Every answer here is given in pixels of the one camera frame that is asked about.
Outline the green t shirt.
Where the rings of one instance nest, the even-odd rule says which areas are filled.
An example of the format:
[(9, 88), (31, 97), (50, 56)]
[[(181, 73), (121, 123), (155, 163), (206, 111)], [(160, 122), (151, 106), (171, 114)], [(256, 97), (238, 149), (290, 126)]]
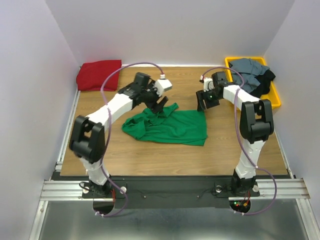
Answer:
[(205, 113), (197, 110), (180, 110), (174, 103), (161, 112), (152, 113), (145, 108), (128, 118), (122, 131), (142, 142), (204, 146), (207, 134)]

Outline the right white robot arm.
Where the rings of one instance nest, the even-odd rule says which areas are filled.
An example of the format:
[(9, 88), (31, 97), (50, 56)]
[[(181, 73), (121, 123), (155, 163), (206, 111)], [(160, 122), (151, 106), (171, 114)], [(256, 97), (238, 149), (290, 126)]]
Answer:
[(274, 132), (272, 104), (268, 99), (250, 95), (225, 78), (201, 76), (199, 81), (203, 84), (203, 89), (196, 92), (199, 112), (218, 106), (221, 99), (233, 103), (236, 111), (240, 110), (235, 130), (241, 154), (231, 177), (230, 190), (235, 195), (242, 195), (256, 187), (260, 153)]

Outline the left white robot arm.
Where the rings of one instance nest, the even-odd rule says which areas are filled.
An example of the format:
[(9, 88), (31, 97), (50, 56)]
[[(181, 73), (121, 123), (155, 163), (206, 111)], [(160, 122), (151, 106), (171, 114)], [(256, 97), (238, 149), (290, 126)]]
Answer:
[(110, 175), (103, 167), (103, 158), (111, 136), (112, 124), (125, 113), (144, 103), (153, 114), (161, 112), (168, 98), (164, 92), (172, 83), (164, 74), (156, 81), (148, 74), (138, 72), (132, 83), (121, 88), (115, 96), (97, 111), (75, 118), (69, 149), (82, 162), (89, 182), (81, 184), (83, 191), (100, 197), (112, 191)]

